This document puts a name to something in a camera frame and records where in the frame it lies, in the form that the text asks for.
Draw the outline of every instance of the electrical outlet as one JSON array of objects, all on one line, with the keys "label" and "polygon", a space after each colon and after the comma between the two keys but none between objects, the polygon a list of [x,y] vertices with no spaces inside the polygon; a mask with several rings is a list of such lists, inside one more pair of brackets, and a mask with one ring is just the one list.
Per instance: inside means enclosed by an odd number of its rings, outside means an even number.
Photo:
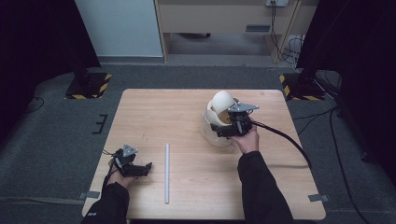
[{"label": "electrical outlet", "polygon": [[286,7],[288,2],[289,0],[266,0],[265,5],[272,7],[275,4],[277,7]]}]

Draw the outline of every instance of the black curtain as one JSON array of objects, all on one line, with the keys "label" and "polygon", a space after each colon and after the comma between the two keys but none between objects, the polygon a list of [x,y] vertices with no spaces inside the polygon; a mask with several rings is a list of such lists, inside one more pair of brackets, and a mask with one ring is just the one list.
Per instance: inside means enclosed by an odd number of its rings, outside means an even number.
[{"label": "black curtain", "polygon": [[42,81],[100,67],[74,0],[0,0],[0,141]]},{"label": "black curtain", "polygon": [[340,74],[336,100],[349,127],[396,185],[395,12],[394,0],[319,1],[297,66],[316,57],[316,69]]}]

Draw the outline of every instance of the white plastic stick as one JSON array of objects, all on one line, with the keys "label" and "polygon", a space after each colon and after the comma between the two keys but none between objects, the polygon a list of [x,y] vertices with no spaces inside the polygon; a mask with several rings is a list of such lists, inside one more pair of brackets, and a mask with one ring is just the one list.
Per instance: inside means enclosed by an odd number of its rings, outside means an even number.
[{"label": "white plastic stick", "polygon": [[165,203],[169,204],[169,143],[165,149]]}]

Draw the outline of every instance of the yellow and black hazard tape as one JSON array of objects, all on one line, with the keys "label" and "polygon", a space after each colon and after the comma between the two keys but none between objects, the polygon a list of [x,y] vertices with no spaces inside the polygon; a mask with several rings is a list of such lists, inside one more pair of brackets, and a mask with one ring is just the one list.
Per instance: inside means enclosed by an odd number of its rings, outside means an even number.
[{"label": "yellow and black hazard tape", "polygon": [[286,99],[287,100],[312,100],[312,101],[317,101],[317,100],[324,100],[325,98],[323,96],[312,96],[312,95],[303,95],[303,96],[292,96],[290,94],[290,87],[285,79],[285,77],[279,76],[280,82],[282,83],[283,90],[285,91]]},{"label": "yellow and black hazard tape", "polygon": [[95,99],[95,98],[101,98],[102,95],[105,93],[105,90],[107,88],[108,82],[110,81],[111,75],[106,74],[105,78],[103,79],[102,83],[100,84],[100,88],[98,86],[98,92],[95,92],[94,94],[82,94],[82,93],[76,93],[76,94],[70,94],[66,95],[64,98],[65,99]]}]

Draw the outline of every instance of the gray carpet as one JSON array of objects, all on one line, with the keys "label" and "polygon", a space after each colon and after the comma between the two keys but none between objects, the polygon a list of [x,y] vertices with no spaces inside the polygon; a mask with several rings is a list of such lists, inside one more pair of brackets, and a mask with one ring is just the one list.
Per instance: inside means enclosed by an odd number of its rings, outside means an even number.
[{"label": "gray carpet", "polygon": [[[277,89],[278,76],[289,68],[119,66],[102,69],[113,75],[103,98],[65,100],[73,79],[65,74],[36,89],[28,111],[0,150],[0,197],[52,198],[75,203],[89,189],[101,150],[126,89]],[[324,112],[335,106],[325,101],[288,101],[293,118]],[[101,134],[96,122],[108,118]],[[324,223],[363,223],[348,199],[336,159],[330,114],[318,117],[300,134],[313,164],[319,193],[326,194]],[[377,164],[361,162],[361,150],[342,118],[332,117],[341,159],[356,204],[370,223],[396,223],[396,190]],[[297,131],[309,119],[295,120]],[[79,223],[81,204],[0,203],[0,223]]]}]

